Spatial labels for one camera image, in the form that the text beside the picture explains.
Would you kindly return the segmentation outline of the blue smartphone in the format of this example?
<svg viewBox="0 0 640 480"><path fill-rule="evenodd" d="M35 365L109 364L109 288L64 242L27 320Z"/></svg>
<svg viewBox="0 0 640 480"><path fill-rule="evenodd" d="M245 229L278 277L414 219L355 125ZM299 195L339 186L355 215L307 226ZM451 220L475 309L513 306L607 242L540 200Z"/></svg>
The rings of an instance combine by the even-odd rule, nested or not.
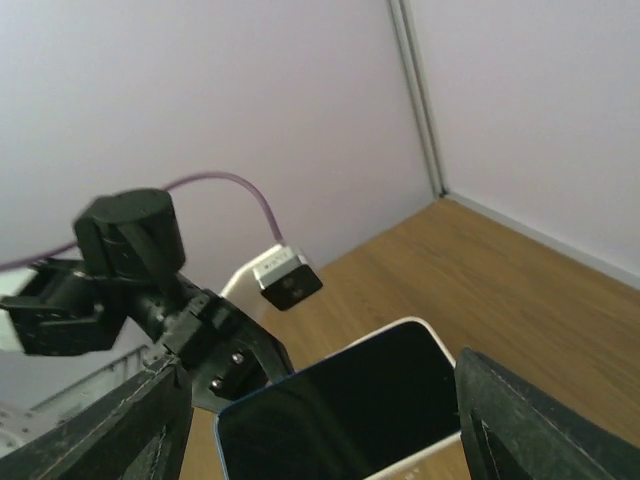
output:
<svg viewBox="0 0 640 480"><path fill-rule="evenodd" d="M390 479L460 438L455 360L405 317L225 407L227 479Z"/></svg>

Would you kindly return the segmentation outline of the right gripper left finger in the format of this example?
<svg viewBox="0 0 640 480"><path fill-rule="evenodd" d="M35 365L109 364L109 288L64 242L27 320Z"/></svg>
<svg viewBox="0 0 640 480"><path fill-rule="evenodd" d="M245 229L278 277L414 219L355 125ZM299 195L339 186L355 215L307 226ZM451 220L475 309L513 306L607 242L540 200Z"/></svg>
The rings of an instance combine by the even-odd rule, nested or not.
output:
<svg viewBox="0 0 640 480"><path fill-rule="evenodd" d="M163 357L69 421L1 459L3 479L177 479L191 383Z"/></svg>

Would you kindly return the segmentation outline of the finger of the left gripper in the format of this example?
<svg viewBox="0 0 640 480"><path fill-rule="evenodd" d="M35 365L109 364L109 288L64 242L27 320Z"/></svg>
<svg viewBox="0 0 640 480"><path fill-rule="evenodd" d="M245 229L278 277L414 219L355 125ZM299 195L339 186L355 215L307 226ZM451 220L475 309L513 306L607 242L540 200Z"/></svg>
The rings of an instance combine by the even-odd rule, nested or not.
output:
<svg viewBox="0 0 640 480"><path fill-rule="evenodd" d="M252 320L217 334L192 370L192 403L218 413L294 372L284 345Z"/></svg>

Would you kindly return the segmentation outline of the left aluminium corner post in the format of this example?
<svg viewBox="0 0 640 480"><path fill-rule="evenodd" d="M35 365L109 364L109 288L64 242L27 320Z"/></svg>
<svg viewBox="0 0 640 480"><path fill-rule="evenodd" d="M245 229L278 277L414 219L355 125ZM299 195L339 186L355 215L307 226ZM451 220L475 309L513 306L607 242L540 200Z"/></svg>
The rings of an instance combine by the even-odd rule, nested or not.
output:
<svg viewBox="0 0 640 480"><path fill-rule="evenodd" d="M409 1L401 0L392 0L388 4L431 190L436 198L443 198L447 196L448 189L439 158L435 129L430 112L426 76L421 62L421 52L411 5Z"/></svg>

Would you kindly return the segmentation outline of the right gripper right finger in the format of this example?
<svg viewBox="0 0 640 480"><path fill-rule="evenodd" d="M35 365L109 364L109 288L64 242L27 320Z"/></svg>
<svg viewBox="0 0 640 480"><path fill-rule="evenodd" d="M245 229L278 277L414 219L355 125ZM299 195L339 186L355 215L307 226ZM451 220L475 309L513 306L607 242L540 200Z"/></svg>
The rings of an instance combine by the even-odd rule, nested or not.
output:
<svg viewBox="0 0 640 480"><path fill-rule="evenodd" d="M455 367L473 479L637 479L639 448L471 348Z"/></svg>

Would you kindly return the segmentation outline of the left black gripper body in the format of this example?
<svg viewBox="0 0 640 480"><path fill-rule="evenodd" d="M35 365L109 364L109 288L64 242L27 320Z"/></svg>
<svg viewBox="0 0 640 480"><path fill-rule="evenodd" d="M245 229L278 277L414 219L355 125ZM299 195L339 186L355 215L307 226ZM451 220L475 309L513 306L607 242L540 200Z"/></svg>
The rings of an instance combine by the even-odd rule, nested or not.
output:
<svg viewBox="0 0 640 480"><path fill-rule="evenodd" d="M223 378L243 348L239 336L251 318L230 301L193 284L182 285L182 297L173 303L157 288L132 294L132 319L152 341L146 366L164 356L180 360L193 375L212 373Z"/></svg>

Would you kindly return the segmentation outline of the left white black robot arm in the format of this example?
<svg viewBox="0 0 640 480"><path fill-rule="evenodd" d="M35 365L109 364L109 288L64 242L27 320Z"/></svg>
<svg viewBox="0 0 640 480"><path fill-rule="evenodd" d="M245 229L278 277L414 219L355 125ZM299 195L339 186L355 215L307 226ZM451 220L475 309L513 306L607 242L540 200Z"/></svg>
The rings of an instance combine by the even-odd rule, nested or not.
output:
<svg viewBox="0 0 640 480"><path fill-rule="evenodd" d="M193 405L211 412L293 373L278 339L181 274L186 257L168 192L100 196L74 232L80 259L32 263L34 277L1 300L26 354L106 351L131 319L153 342L146 364L177 361Z"/></svg>

